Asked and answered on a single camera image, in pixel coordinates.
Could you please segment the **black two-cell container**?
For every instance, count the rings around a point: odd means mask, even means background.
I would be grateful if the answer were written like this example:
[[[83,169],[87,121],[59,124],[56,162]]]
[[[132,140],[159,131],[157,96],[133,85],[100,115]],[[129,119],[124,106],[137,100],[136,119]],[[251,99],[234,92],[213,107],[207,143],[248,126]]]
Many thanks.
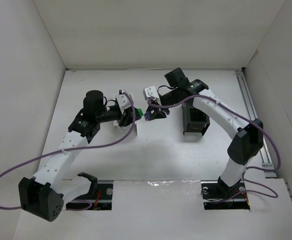
[[[205,135],[210,126],[210,118],[201,110],[188,103],[182,104],[183,134],[201,133]]]

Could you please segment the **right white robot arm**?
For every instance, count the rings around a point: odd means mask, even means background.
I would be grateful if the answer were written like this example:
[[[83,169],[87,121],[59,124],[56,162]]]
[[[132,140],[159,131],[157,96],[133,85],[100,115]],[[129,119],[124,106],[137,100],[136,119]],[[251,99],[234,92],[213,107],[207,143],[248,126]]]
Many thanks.
[[[263,147],[263,123],[257,118],[244,120],[230,110],[207,84],[199,79],[189,81],[179,67],[167,73],[165,78],[170,85],[170,92],[160,95],[155,86],[143,90],[148,103],[148,120],[165,118],[169,108],[190,103],[222,127],[231,138],[231,143],[227,149],[229,160],[217,185],[223,197],[230,196],[239,185],[241,175],[251,159]]]

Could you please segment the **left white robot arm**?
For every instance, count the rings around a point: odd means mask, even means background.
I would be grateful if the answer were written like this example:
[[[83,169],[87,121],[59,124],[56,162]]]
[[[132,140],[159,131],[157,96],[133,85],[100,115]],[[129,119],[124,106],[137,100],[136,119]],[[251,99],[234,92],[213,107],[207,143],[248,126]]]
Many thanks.
[[[59,149],[31,178],[25,177],[19,182],[22,210],[52,222],[67,203],[83,195],[93,197],[98,191],[95,176],[81,172],[64,182],[64,175],[79,153],[88,147],[102,123],[118,121],[121,127],[133,127],[136,119],[137,110],[126,91],[119,91],[115,104],[110,107],[106,107],[101,91],[87,92],[83,107],[69,125]]]

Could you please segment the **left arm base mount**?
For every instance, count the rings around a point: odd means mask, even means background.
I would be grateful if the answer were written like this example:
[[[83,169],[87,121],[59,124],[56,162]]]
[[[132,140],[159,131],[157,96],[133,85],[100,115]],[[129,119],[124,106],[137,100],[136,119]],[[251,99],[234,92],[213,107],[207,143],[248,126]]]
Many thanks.
[[[66,204],[71,211],[110,211],[112,209],[113,181],[100,181],[94,194],[84,194]]]

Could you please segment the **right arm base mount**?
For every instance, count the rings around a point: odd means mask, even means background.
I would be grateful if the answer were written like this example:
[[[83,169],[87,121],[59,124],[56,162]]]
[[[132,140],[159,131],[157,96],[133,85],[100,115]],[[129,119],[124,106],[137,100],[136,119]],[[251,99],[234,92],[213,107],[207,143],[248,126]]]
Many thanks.
[[[217,181],[202,181],[201,196],[205,210],[250,210],[248,197],[240,190],[245,184],[240,181],[235,187],[223,192]]]

